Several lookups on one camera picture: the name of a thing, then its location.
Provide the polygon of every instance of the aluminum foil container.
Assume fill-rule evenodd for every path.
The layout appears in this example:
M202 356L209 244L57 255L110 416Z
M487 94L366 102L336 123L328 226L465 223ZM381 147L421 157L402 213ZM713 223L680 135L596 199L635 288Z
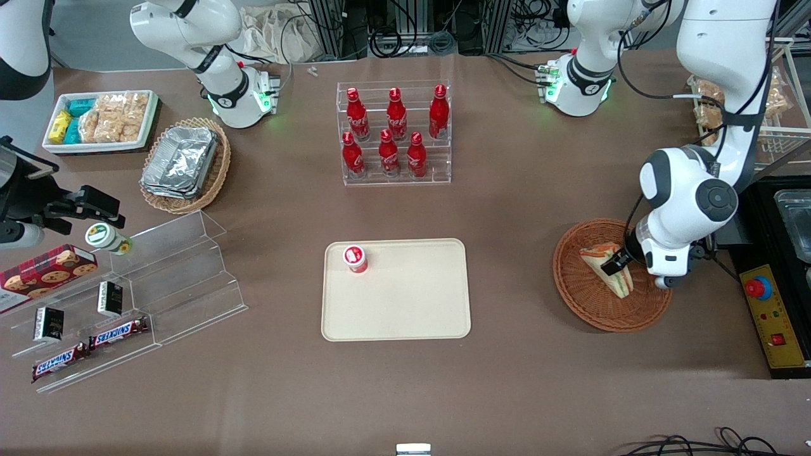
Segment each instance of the aluminum foil container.
M154 195L196 198L214 157L217 140L217 133L205 127L170 128L141 175L141 186Z

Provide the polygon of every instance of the robotic arm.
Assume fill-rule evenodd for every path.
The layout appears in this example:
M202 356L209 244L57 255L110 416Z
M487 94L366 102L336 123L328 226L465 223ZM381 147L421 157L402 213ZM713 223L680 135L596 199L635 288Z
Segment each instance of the robotic arm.
M197 74L214 113L229 127L250 127L271 112L268 73L240 67L225 48L242 32L230 0L152 0L133 6L130 26L145 46Z
M666 2L667 7L657 7ZM630 28L649 32L670 25L683 7L684 0L569 0L569 21L582 39L576 54L547 63L546 70L557 76L547 76L551 86L544 101L575 117L595 112L616 66L620 32Z
M726 97L721 140L710 147L653 152L639 183L651 212L603 266L615 273L631 259L643 262L656 284L674 286L690 270L693 243L726 225L738 193L753 176L757 134L770 85L764 37L775 0L692 0L684 12L676 52L694 75L715 82Z
M0 0L0 100L33 97L48 81L51 6L51 0ZM88 185L74 192L61 189L51 175L58 169L0 137L0 250L36 246L45 236L43 228L70 234L71 223L62 217L124 227L118 200Z

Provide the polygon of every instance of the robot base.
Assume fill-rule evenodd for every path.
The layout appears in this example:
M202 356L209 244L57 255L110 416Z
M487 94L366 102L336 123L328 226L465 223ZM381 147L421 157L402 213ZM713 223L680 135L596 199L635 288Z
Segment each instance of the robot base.
M550 84L538 87L542 103L554 105L564 114L583 117L595 112L600 103L605 101L611 81L609 80L602 88L595 85L597 90L593 95L583 95L580 88L572 83L567 72L572 58L572 54L566 54L557 60L550 60L545 67L535 71L535 80Z
M242 69L248 76L248 90L237 101L233 108L218 106L211 97L208 100L214 109L214 114L222 122L232 128L248 128L259 122L267 114L275 114L279 100L279 78L270 77L265 71L257 71L251 67Z

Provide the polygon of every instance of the yellow control panel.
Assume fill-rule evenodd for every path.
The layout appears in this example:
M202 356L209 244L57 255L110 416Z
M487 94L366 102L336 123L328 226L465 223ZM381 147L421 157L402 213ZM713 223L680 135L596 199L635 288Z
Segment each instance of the yellow control panel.
M802 368L803 352L786 315L783 300L775 285L769 265L763 265L740 275L744 294L752 311L763 351L773 369Z

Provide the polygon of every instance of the red and white cup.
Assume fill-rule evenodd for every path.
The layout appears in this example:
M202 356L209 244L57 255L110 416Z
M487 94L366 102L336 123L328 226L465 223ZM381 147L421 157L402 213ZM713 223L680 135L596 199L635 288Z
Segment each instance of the red and white cup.
M352 244L344 249L344 263L350 267L353 273L362 273L369 267L366 261L366 252L359 245Z

